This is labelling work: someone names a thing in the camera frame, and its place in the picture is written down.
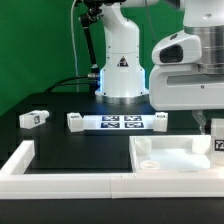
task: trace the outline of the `cable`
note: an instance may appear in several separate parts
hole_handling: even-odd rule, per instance
[[[71,7],[71,36],[72,36],[72,47],[73,47],[73,54],[74,54],[74,60],[75,60],[75,74],[76,76],[79,75],[78,70],[78,59],[77,59],[77,51],[76,51],[76,44],[75,44],[75,32],[74,32],[74,20],[73,20],[73,14],[74,9],[76,7],[77,0],[74,0]]]
[[[156,37],[156,34],[154,32],[154,29],[153,29],[152,20],[151,20],[147,0],[145,0],[145,8],[146,8],[146,14],[147,14],[147,18],[148,18],[149,28],[150,28],[151,33],[152,33],[152,38],[157,42],[157,37]]]
[[[54,86],[46,89],[44,92],[50,93],[54,88],[60,87],[60,86],[77,86],[77,85],[89,85],[89,84],[90,84],[89,82],[57,84],[57,85],[54,85]]]
[[[72,80],[78,80],[78,79],[87,79],[87,78],[88,78],[88,76],[78,76],[78,77],[69,77],[69,78],[66,78],[66,79],[62,79],[59,82],[56,82],[54,85],[47,88],[44,92],[51,92],[51,90],[54,89],[56,86],[58,86],[60,84],[63,84],[65,82],[69,82],[69,81],[72,81]]]

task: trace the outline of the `sticker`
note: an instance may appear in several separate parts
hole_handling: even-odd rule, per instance
[[[123,56],[119,63],[117,64],[117,67],[129,67],[125,57]]]
[[[215,139],[215,151],[224,151],[224,140],[216,140]]]
[[[103,116],[102,121],[119,121],[119,116]]]
[[[34,124],[39,124],[40,123],[40,116],[34,117]]]
[[[124,116],[125,121],[142,121],[141,116]]]
[[[102,122],[101,128],[120,128],[119,122]]]
[[[125,128],[144,128],[142,122],[125,122]]]
[[[79,117],[79,115],[75,115],[75,116],[73,115],[70,118],[73,118],[74,119],[74,118],[80,118],[80,117]]]

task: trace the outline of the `black table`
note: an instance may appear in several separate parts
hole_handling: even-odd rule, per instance
[[[19,115],[48,110],[47,123],[19,128]],[[67,113],[82,115],[149,115],[148,103],[113,105],[87,93],[37,93],[0,117],[0,167],[23,140],[34,140],[36,155],[26,173],[132,172],[130,135],[158,135],[152,130],[71,133]],[[206,117],[223,117],[211,111]],[[170,112],[168,132],[200,134],[191,112]],[[91,200],[1,200],[0,223],[220,223],[222,198],[152,198]]]

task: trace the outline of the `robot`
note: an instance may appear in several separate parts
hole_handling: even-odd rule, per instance
[[[121,14],[121,7],[144,7],[158,0],[84,0],[87,14],[80,16],[86,34],[92,72],[100,73],[96,100],[116,104],[148,101],[145,70],[139,63],[139,28]],[[96,63],[88,27],[101,18],[106,39],[106,64]]]
[[[184,30],[152,52],[150,104],[156,110],[192,110],[203,127],[203,110],[224,108],[224,1],[169,0],[184,8]]]

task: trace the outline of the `green wall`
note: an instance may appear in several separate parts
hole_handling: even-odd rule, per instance
[[[0,115],[34,92],[42,92],[56,81],[75,75],[70,33],[70,9],[73,0],[1,0],[0,1]],[[85,38],[78,22],[85,6],[75,9],[75,36],[79,74],[89,72]],[[153,64],[152,40],[145,8],[123,9],[141,31],[140,62],[148,74]],[[160,2],[150,7],[153,27],[160,40],[182,29],[182,12]],[[96,56],[105,62],[102,23],[92,25]],[[57,91],[74,91],[58,88]]]

